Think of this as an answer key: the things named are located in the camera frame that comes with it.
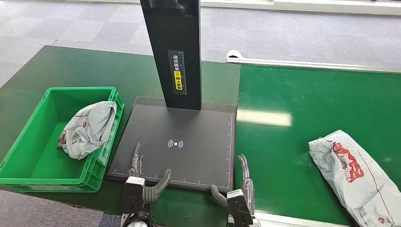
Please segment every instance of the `green bin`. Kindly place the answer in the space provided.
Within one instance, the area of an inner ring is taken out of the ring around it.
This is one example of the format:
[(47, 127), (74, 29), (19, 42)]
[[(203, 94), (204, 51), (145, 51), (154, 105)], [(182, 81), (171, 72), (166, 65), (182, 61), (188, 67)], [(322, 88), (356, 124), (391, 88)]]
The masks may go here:
[[(57, 149), (57, 139), (71, 117), (100, 101), (117, 104), (109, 140), (81, 160)], [(20, 192), (97, 192), (123, 109), (114, 87), (49, 88), (0, 163), (0, 184)]]

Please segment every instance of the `robotic hand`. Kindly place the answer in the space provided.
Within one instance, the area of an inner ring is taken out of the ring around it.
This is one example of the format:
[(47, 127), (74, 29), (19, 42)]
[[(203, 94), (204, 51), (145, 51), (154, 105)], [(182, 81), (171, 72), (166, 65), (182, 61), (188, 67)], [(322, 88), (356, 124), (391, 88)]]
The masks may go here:
[(212, 196), (220, 206), (228, 209), (228, 225), (234, 227), (260, 227), (260, 222), (253, 215), (253, 181), (249, 176), (248, 162), (243, 154), (238, 156), (242, 168), (242, 187), (227, 193), (227, 198), (211, 185)]
[(150, 203), (155, 201), (167, 187), (171, 179), (171, 169), (167, 169), (156, 186), (145, 186), (142, 178), (142, 158), (139, 157), (140, 144), (137, 143), (132, 158), (132, 168), (128, 170), (128, 179), (122, 188), (121, 227), (151, 227)]

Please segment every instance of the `green table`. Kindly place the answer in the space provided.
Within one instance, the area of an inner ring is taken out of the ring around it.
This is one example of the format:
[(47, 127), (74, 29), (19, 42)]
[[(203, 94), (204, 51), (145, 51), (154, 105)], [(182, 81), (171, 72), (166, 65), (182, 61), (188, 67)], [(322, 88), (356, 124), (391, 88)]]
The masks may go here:
[[(236, 104), (240, 66), (203, 62), (204, 102)], [(114, 156), (137, 96), (163, 97), (153, 56), (45, 46), (0, 89), (0, 160), (48, 87), (114, 86), (125, 109), (110, 157)], [(29, 193), (36, 197), (121, 214), (122, 183), (104, 180), (97, 193)], [(221, 226), (226, 212), (206, 193), (166, 189), (152, 204), (157, 223)]]
[[(401, 186), (396, 167), (401, 163), (397, 152), (400, 74), (350, 70), (203, 62), (203, 101), (238, 101), (236, 150), (248, 159), (257, 210), (352, 224), (307, 147), (309, 141), (337, 129), (349, 133)], [(152, 56), (46, 46), (0, 89), (0, 160), (44, 91), (60, 86), (117, 88), (126, 108), (113, 153), (135, 97), (162, 97)], [(235, 184), (241, 185), (240, 168)], [(29, 195), (120, 214), (121, 190), (121, 183), (104, 181), (100, 191), (92, 194)], [(163, 192), (152, 210), (156, 222), (174, 227), (223, 227), (227, 218), (209, 195), (174, 189)]]

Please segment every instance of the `white plastic bag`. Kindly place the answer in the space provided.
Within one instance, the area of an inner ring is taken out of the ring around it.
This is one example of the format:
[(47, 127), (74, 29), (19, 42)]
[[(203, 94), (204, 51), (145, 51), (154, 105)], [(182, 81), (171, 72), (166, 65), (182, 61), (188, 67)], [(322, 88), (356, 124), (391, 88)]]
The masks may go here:
[(64, 127), (57, 145), (71, 158), (83, 159), (109, 139), (117, 106), (98, 102), (79, 110)]
[(309, 152), (342, 206), (361, 227), (401, 226), (400, 191), (348, 134), (338, 130), (311, 141)]

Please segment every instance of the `wireless charging icon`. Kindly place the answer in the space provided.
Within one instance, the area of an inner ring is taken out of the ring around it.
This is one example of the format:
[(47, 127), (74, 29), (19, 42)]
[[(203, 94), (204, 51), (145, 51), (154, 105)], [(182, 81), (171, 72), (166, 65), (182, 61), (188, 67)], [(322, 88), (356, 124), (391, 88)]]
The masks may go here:
[(168, 147), (178, 147), (178, 149), (183, 148), (184, 146), (184, 142), (182, 140), (180, 140), (179, 142), (174, 142), (174, 140), (169, 140), (168, 142)]

